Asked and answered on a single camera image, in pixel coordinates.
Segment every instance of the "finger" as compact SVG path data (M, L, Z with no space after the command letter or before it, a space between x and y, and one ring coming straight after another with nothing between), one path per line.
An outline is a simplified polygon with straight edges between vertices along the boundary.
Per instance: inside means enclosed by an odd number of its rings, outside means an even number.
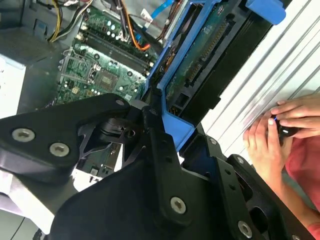
M320 136L320 128L303 128L293 135L293 137L297 139L305 139L314 136Z
M248 149L250 147L249 144L249 130L245 130L245 132L243 133L243 143L246 149Z
M303 129L320 129L320 116L284 119L280 120L280 125Z
M319 99L319 98L320 98L320 94L310 94L310 95L306 95L306 96L297 97L297 98L294 98L294 99L280 100L280 101L277 102L277 104L283 105L283 104L297 102L297 101L304 101L304 100L310 100L310 99Z
M303 117L318 117L320 116L320 105L309 104L298 106L292 110L277 114L276 118L278 120L282 119L297 119Z
M272 108L270 111L273 115L282 114L302 106L301 102L288 102Z
M262 117L258 117L252 124L252 126L250 127L249 129L249 145L250 145L250 148L253 148L255 149L257 147L257 144L256 144L256 130L257 130L257 127L258 127L258 124L260 122L260 119Z
M266 132L268 128L268 119L270 117L271 117L271 113L269 111L266 112L261 118L255 130L256 147L261 150L267 150L268 148Z
M278 137L277 124L274 119L268 119L268 150L270 153L277 153L280 151L280 142Z

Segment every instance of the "blue cable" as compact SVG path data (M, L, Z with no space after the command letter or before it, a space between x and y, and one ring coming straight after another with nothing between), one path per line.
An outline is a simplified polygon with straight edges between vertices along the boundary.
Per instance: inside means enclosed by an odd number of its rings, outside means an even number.
M169 7L170 5L172 5L175 2L175 0L166 0L163 4L161 4L160 6L158 6L153 13L151 14L151 18L155 19L159 13L161 13L163 10L165 10L167 7ZM137 34L135 36L136 40L139 41L141 39L141 35Z

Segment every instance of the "blue plastic bracket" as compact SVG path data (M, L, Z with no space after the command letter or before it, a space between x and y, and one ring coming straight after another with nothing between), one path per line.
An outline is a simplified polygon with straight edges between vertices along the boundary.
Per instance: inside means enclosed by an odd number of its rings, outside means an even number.
M175 148L177 151L179 151L182 146L186 143L186 141L189 139L189 137L192 135L192 133L195 130L195 127L169 113L167 111L167 103L166 103L166 86L169 83L172 76L175 74L177 68L179 67L181 61L184 59L185 55L187 54L189 48L191 47L192 43L194 42L195 38L197 37L199 31L202 29L204 23L206 22L206 19L208 18L209 14L212 11L212 8L216 3L221 2L221 0L190 0L188 1L183 13L181 14L178 22L175 25L175 28L173 29L172 33L170 34L167 43L161 53L161 55L158 58L158 61L155 63L153 69L151 70L151 73L147 79L147 83L149 82L150 77L155 73L158 65L162 62L162 59L170 47L174 37L177 34L177 31L179 29L179 26L183 23L184 18L186 17L186 14L188 10L190 9L192 4L204 4L201 12L199 13L197 19L195 20L191 30L189 31L188 35L186 36L182 46L180 47L179 51L177 52L174 60L172 61L170 67L168 68L167 72L164 74L162 80L159 82L157 88L161 89L162 91L162 120L164 124L164 129L167 134L170 134L173 137L173 141L175 144Z
M279 0L247 0L245 6L273 25L286 17L284 4Z

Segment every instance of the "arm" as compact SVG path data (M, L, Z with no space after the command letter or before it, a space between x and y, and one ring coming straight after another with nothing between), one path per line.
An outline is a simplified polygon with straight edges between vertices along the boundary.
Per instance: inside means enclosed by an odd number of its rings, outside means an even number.
M283 182L281 176L272 180L268 179L266 183L305 228L308 228L312 224L320 223L320 214L309 208L301 197Z
M288 153L284 153L281 148L276 122L270 117L271 113L267 112L243 135L244 144L253 165L261 178L306 228L320 223L319 213L306 206L300 196L282 179L282 169Z

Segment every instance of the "bolt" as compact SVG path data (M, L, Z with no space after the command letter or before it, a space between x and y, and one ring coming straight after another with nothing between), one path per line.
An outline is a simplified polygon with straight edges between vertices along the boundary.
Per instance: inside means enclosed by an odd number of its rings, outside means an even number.
M240 232L246 236L247 239L252 238L252 231L251 228L249 227L249 225L244 222L244 221L239 221L238 222L238 228L240 230Z
M35 139L35 133L28 128L17 128L12 132L12 138L21 143L27 143Z
M185 202L177 196L174 196L170 200L171 208L177 213L177 214L184 214L187 210Z
M121 100L116 100L115 102L116 102L117 104L121 105L121 106L125 105L125 103L124 103L123 101L121 101Z
M214 140L213 138L210 138L210 142L211 142L212 144L214 144L214 145L217 145L217 141Z
M296 236L296 235L292 235L292 239L293 240L300 240L300 237Z
M151 108L149 111L150 111L150 113L152 113L153 115L156 115L156 116L158 115L158 113L156 112L156 110L154 110L153 108Z
M65 157L69 154L70 149L62 142L53 143L50 148L50 153L56 157Z
M239 156L238 156L236 159L237 159L238 162L241 163L241 164L244 164L244 162L245 162L245 161L244 161L241 157L239 157Z

